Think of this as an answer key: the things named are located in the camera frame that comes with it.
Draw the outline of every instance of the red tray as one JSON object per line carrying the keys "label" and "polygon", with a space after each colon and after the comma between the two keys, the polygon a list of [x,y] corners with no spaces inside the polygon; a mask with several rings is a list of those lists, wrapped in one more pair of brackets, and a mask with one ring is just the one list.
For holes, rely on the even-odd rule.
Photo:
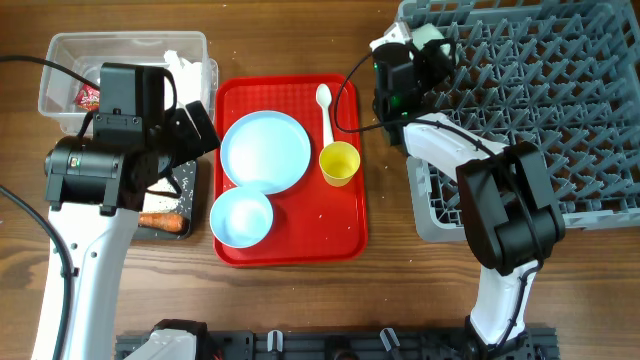
{"label": "red tray", "polygon": [[[343,81],[344,76],[337,74],[248,77],[229,80],[218,90],[215,127],[221,137],[243,116],[275,110],[296,119],[311,140],[311,162],[302,179],[288,190],[268,196],[274,220],[267,237],[247,249],[228,247],[214,237],[216,254],[225,263],[244,267],[341,261],[353,259],[366,247],[369,230],[362,170],[349,184],[335,188],[324,181],[318,165],[322,111],[315,100],[316,89],[327,84],[335,101]],[[351,83],[340,97],[338,113],[343,126],[359,126],[356,90]],[[361,150],[360,134],[345,134],[334,127],[333,136]],[[213,187],[214,200],[235,187],[222,170],[218,151]]]}

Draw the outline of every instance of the clear plastic container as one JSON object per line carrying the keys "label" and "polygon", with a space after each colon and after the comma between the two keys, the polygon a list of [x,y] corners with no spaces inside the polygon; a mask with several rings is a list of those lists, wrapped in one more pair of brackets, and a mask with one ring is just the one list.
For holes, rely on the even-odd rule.
{"label": "clear plastic container", "polygon": [[[100,68],[105,62],[168,67],[164,60],[167,50],[175,50],[190,62],[202,62],[200,97],[205,109],[213,108],[218,67],[209,59],[207,38],[198,31],[61,33],[51,39],[47,60],[99,83]],[[79,81],[45,66],[38,111],[58,121],[63,132],[76,134],[87,112],[74,104],[81,87]]]}

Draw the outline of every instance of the carrot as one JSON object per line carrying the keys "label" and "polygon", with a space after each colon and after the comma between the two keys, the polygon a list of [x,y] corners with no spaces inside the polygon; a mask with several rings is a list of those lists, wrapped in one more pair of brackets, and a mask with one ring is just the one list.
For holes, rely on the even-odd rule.
{"label": "carrot", "polygon": [[187,219],[175,213],[142,213],[138,225],[180,233],[186,228]]}

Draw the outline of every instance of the cable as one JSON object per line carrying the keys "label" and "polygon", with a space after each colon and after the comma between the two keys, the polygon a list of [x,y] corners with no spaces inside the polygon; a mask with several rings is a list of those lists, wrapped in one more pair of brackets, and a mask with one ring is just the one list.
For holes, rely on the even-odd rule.
{"label": "cable", "polygon": [[87,84],[89,86],[91,86],[92,88],[96,89],[96,90],[100,90],[100,86],[98,86],[97,84],[95,84],[92,81],[89,81],[85,78],[83,78],[82,76],[74,73],[73,71],[67,69],[66,67],[56,64],[52,61],[49,60],[45,60],[45,59],[41,59],[41,58],[37,58],[35,56],[27,56],[27,55],[5,55],[5,56],[0,56],[0,62],[9,62],[9,61],[26,61],[26,62],[32,62],[32,63],[36,63],[36,64],[40,64],[40,65],[45,65],[48,67],[52,67],[58,71],[62,71],[63,73],[71,76],[72,78],[80,81],[81,83]]}
{"label": "cable", "polygon": [[377,129],[377,128],[380,128],[380,127],[404,126],[404,125],[408,125],[408,124],[411,124],[411,123],[431,125],[431,126],[435,126],[436,128],[445,129],[447,131],[450,131],[450,132],[462,137],[463,139],[467,140],[472,145],[474,145],[476,148],[482,150],[484,153],[489,155],[489,159],[491,159],[491,161],[494,162],[494,164],[498,168],[498,171],[500,171],[501,175],[506,179],[509,188],[511,188],[511,190],[513,191],[513,193],[516,196],[516,199],[517,199],[518,204],[520,206],[520,211],[522,212],[522,215],[525,218],[525,221],[527,223],[527,227],[529,228],[529,233],[531,234],[531,241],[532,241],[533,246],[535,248],[535,259],[538,261],[538,264],[536,265],[536,267],[525,271],[525,273],[522,274],[522,276],[520,276],[520,278],[519,278],[520,279],[520,289],[518,291],[518,299],[517,299],[517,302],[516,302],[516,306],[514,308],[513,316],[509,319],[509,324],[507,325],[507,329],[506,329],[505,333],[503,334],[502,339],[498,342],[498,345],[494,348],[496,350],[499,350],[500,348],[502,348],[504,346],[504,344],[506,343],[507,339],[509,338],[509,335],[511,335],[511,331],[515,327],[516,319],[518,318],[518,314],[520,313],[520,309],[522,308],[522,301],[524,299],[524,292],[525,292],[527,284],[528,284],[528,280],[527,279],[528,279],[529,275],[531,275],[534,272],[540,271],[542,269],[542,267],[544,266],[544,256],[542,254],[542,248],[540,246],[540,241],[538,240],[538,234],[536,233],[535,226],[533,224],[533,219],[531,218],[531,213],[529,212],[529,209],[527,209],[527,207],[525,205],[526,203],[524,201],[524,198],[522,197],[522,194],[521,194],[520,189],[517,186],[516,182],[513,180],[512,174],[506,169],[506,167],[502,163],[500,163],[500,161],[498,160],[497,155],[493,151],[491,151],[489,148],[484,146],[484,144],[482,144],[482,142],[480,140],[473,139],[472,137],[470,137],[466,133],[462,132],[458,128],[455,128],[455,127],[452,127],[452,126],[449,126],[449,125],[446,125],[446,124],[442,124],[439,121],[430,121],[430,120],[422,120],[422,119],[394,120],[394,121],[389,121],[389,122],[386,122],[386,123],[378,123],[378,124],[374,124],[374,125],[364,126],[364,127],[358,128],[358,129],[345,129],[342,126],[340,126],[340,123],[338,122],[338,104],[339,104],[339,101],[340,101],[340,95],[342,95],[342,91],[344,90],[345,86],[347,85],[347,82],[349,81],[349,79],[351,79],[351,77],[356,72],[356,70],[358,70],[358,68],[365,61],[367,61],[367,59],[369,59],[372,55],[373,55],[373,53],[369,52],[362,59],[360,59],[360,61],[351,70],[351,72],[349,72],[349,75],[347,75],[347,77],[344,79],[344,81],[340,85],[340,88],[338,90],[338,94],[336,95],[336,102],[335,102],[335,105],[333,107],[333,120],[334,120],[334,123],[335,123],[336,127],[340,131],[342,131],[344,133],[348,133],[348,134],[362,133],[364,131],[373,130],[373,129]]}
{"label": "cable", "polygon": [[62,311],[60,313],[60,325],[58,326],[58,336],[56,338],[56,346],[53,350],[53,360],[60,360],[62,359],[62,351],[64,348],[65,338],[67,336],[67,329],[69,327],[71,310],[71,286],[73,282],[73,273],[71,271],[71,258],[69,257],[69,252],[51,224],[49,224],[49,222],[38,214],[37,211],[29,206],[29,204],[2,185],[0,185],[0,193],[18,205],[42,227],[42,229],[51,238],[51,241],[53,241],[55,249],[58,251],[58,255],[60,256],[60,261],[62,262],[62,272],[60,275],[64,279],[64,292],[62,298]]}
{"label": "cable", "polygon": [[84,114],[84,119],[82,120],[82,126],[80,126],[80,130],[78,130],[78,134],[76,134],[77,137],[79,137],[80,139],[82,139],[82,137],[84,136],[84,133],[87,132],[87,129],[89,128],[89,124],[91,123],[91,120],[93,120],[93,115],[96,113],[95,110],[91,110],[88,111],[86,114]]}

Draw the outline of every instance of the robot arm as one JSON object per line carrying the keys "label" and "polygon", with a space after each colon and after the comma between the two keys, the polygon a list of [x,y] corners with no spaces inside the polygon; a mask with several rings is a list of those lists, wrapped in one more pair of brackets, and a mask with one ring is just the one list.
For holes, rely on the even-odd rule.
{"label": "robot arm", "polygon": [[[72,294],[67,316],[60,249],[52,246],[33,360],[52,358],[63,316],[69,324],[61,359],[111,358],[120,276],[147,188],[220,145],[199,101],[175,109],[175,86],[174,107],[165,111],[164,78],[173,82],[167,70],[105,63],[100,75],[100,110],[83,124],[93,120],[93,139],[65,137],[45,160],[49,221],[70,254]],[[177,328],[159,329],[148,356],[138,358],[175,358],[172,348],[196,354],[206,342],[206,325],[172,324]],[[175,346],[156,351],[158,343]]]}
{"label": "robot arm", "polygon": [[[456,64],[451,54],[455,44],[446,40],[431,25],[411,31],[396,22],[371,42],[376,70],[373,109],[390,145],[404,146],[410,156],[429,162],[458,183],[469,247],[482,265],[478,299],[467,319],[465,354],[469,359],[491,359],[522,346],[531,284],[553,245],[564,237],[564,221],[535,145],[491,142],[456,126],[444,114],[428,113],[430,104],[423,95],[452,76]],[[496,157],[490,159],[469,139],[437,126],[397,125],[397,120],[408,118],[455,127]],[[513,184],[516,189],[506,186]],[[505,188],[516,192],[522,204],[504,204]]]}
{"label": "robot arm", "polygon": [[[456,127],[441,113],[418,119]],[[564,222],[537,148],[529,143],[506,146],[457,128],[498,155],[505,169],[515,168],[512,175],[531,214],[543,260],[549,257],[564,237]],[[467,321],[466,352],[487,359],[521,346],[524,312],[539,261],[521,212],[503,204],[503,174],[486,153],[450,131],[417,123],[403,131],[410,156],[426,160],[458,183],[468,243],[482,264],[478,299]]]}

